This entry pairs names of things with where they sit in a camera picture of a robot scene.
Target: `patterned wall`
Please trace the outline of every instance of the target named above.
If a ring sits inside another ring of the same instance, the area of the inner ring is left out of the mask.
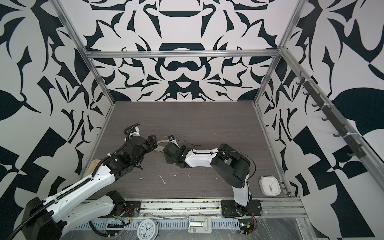
[[[109,58],[95,65],[116,101],[253,100],[272,57]]]
[[[383,157],[384,5],[381,1],[309,0],[288,50]],[[292,192],[318,237],[381,239],[384,192],[314,100],[279,62],[259,107]]]
[[[1,1],[0,62],[5,239],[29,200],[77,181],[110,104],[46,0]]]
[[[93,51],[277,48],[297,0],[63,0]]]

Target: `black and white wall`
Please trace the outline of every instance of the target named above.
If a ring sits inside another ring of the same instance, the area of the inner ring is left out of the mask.
[[[309,0],[287,45],[383,158],[382,1]],[[282,59],[259,101],[274,151],[318,237],[382,239],[384,192]]]
[[[46,0],[1,1],[0,62],[5,239],[29,200],[78,180],[110,103]]]
[[[272,57],[108,58],[94,63],[116,101],[253,100]]]
[[[64,0],[89,51],[260,50],[279,45],[297,0]],[[96,62],[117,101],[253,100],[270,57]]]

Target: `debris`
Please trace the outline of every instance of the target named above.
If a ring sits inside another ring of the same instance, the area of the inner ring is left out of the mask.
[[[160,176],[160,174],[158,174]],[[160,176],[161,177],[161,176]],[[161,177],[161,180],[163,180],[164,186],[166,185],[164,179]]]

